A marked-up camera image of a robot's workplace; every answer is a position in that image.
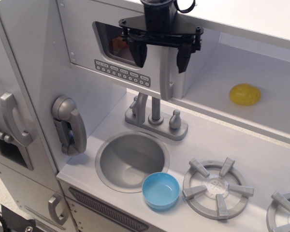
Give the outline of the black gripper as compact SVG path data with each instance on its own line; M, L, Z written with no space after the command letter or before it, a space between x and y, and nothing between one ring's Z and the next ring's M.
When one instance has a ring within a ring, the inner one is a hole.
M186 71L191 50L201 49L203 28L185 21L183 14L196 4L181 9L177 3L144 3L144 14L119 20L122 38L128 44L135 64L142 68L147 56L147 45L178 48L178 73Z

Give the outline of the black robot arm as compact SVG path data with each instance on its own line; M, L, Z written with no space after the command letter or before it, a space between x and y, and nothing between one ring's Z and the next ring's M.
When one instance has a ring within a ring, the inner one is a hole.
M203 27L186 21L179 13L187 14L195 7L192 5L181 10L176 0L143 0L142 16L119 20L122 39L129 47L135 64L143 67L147 57L147 45L177 48L176 64L178 72L188 67L192 53L201 49Z

